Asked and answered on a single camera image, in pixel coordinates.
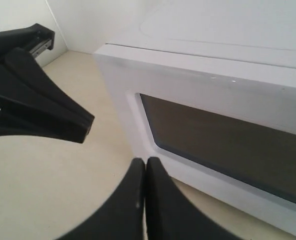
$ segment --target microwave window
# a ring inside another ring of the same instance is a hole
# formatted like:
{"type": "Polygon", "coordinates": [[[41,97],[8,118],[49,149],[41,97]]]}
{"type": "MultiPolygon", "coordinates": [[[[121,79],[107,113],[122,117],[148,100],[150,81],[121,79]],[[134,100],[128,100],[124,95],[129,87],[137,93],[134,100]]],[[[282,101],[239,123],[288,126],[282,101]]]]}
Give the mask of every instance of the microwave window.
{"type": "Polygon", "coordinates": [[[296,203],[296,135],[141,94],[156,145],[296,203]]]}

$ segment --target black plastic part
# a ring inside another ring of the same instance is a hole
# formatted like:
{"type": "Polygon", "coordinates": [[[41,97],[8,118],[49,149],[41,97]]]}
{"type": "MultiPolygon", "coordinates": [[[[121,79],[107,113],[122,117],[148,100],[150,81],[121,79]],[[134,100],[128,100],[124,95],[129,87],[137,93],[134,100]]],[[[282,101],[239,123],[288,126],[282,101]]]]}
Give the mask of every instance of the black plastic part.
{"type": "Polygon", "coordinates": [[[4,56],[14,48],[21,48],[29,52],[38,44],[47,40],[51,41],[51,44],[47,46],[47,49],[52,50],[54,34],[54,31],[37,23],[27,28],[1,31],[0,62],[3,60],[4,56]]]}
{"type": "Polygon", "coordinates": [[[143,240],[145,165],[135,158],[104,205],[58,240],[143,240]]]}
{"type": "Polygon", "coordinates": [[[240,240],[194,207],[157,157],[148,159],[145,190],[149,240],[240,240]]]}
{"type": "Polygon", "coordinates": [[[0,64],[0,136],[34,135],[82,143],[94,116],[61,91],[30,53],[15,48],[0,64]]]}

